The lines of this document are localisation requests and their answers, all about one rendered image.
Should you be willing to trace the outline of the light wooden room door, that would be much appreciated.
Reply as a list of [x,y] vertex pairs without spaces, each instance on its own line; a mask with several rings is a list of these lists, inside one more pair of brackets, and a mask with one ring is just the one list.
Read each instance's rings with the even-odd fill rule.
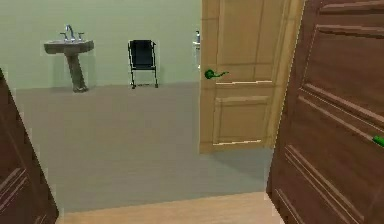
[[199,152],[272,148],[307,0],[201,2]]

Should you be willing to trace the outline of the black folding chair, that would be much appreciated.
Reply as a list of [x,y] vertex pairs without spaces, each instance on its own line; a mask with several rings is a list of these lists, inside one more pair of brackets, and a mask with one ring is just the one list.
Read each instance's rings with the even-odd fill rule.
[[135,71],[152,71],[154,73],[155,87],[159,87],[156,67],[156,43],[152,40],[130,40],[127,44],[128,59],[131,74],[131,88],[136,88]]

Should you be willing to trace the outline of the dark brown room door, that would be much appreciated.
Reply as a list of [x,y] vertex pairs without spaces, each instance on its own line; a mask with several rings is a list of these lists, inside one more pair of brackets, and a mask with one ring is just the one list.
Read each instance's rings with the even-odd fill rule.
[[58,215],[0,68],[0,224],[56,224]]
[[307,0],[267,194],[283,224],[384,224],[384,0]]

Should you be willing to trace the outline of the silver sink faucet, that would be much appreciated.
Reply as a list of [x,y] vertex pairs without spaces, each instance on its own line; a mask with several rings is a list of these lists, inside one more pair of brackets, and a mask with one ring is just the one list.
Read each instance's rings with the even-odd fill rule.
[[75,32],[74,32],[72,26],[70,24],[66,24],[65,25],[65,31],[61,32],[61,35],[64,36],[65,41],[75,42],[75,41],[82,41],[83,40],[82,36],[84,35],[84,32],[79,32],[78,36],[75,36]]

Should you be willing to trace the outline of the brown pedestal sink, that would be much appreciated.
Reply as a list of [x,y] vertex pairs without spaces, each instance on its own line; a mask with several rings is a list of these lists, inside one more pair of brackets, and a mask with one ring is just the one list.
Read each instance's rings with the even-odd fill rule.
[[44,50],[47,54],[63,54],[66,57],[72,80],[72,88],[75,93],[88,91],[79,61],[79,55],[92,51],[93,49],[94,42],[92,40],[53,40],[44,44]]

